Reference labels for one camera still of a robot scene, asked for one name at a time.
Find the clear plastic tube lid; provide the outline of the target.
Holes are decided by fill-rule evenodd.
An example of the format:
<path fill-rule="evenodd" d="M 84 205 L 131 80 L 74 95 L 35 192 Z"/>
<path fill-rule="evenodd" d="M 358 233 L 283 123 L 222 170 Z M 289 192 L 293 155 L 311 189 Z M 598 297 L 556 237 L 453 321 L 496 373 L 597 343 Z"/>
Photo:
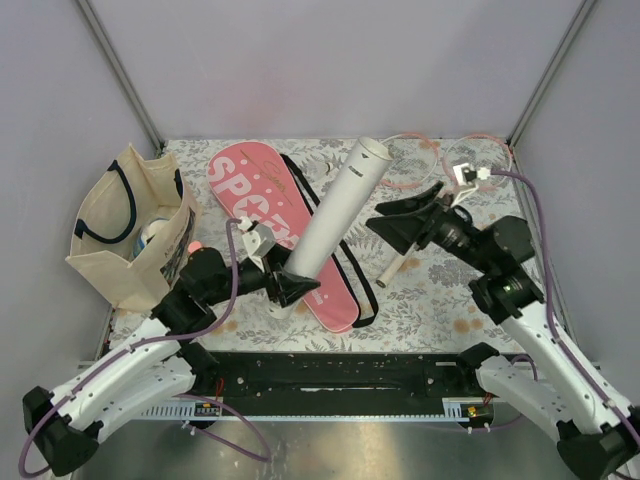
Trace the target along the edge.
<path fill-rule="evenodd" d="M 276 320 L 286 320 L 292 315 L 294 308 L 294 305 L 282 307 L 280 305 L 276 305 L 275 303 L 270 303 L 268 306 L 268 313 L 272 318 Z"/>

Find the white shuttlecock tube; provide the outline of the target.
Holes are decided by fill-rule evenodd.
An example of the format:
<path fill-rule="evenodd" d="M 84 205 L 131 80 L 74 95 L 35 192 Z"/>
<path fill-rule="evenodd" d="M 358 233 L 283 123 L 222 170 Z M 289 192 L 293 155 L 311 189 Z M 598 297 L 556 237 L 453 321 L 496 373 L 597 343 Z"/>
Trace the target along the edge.
<path fill-rule="evenodd" d="M 287 272 L 318 276 L 392 162 L 381 142 L 364 136 L 356 140 L 289 256 Z"/>

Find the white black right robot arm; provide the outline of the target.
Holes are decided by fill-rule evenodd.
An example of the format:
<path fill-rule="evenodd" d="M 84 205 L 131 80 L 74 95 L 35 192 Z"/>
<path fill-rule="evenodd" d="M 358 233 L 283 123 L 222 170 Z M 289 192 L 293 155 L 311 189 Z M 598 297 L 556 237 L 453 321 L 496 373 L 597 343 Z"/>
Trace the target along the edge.
<path fill-rule="evenodd" d="M 469 288 L 478 309 L 513 338 L 544 375 L 520 373 L 486 343 L 458 357 L 464 394 L 501 398 L 543 430 L 580 479 L 605 479 L 639 453 L 639 409 L 593 366 L 556 320 L 550 301 L 525 271 L 534 255 L 527 222 L 512 215 L 478 229 L 436 183 L 426 192 L 380 203 L 369 229 L 396 252 L 435 244 L 480 272 Z"/>

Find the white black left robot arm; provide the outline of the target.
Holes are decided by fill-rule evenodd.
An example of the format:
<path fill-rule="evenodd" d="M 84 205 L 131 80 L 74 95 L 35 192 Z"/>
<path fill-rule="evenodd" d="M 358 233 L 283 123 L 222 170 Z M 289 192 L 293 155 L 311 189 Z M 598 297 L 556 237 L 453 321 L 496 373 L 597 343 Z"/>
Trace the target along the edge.
<path fill-rule="evenodd" d="M 68 475 L 88 462 L 116 430 L 155 404 L 181 395 L 205 395 L 216 386 L 214 358 L 197 339 L 222 325 L 238 297 L 258 290 L 281 307 L 319 287 L 312 276 L 284 270 L 289 250 L 272 246 L 257 258 L 226 263 L 198 247 L 167 295 L 117 348 L 72 379 L 48 390 L 36 386 L 22 399 L 28 434 L 18 463 L 24 479 L 37 448 L 44 472 Z"/>

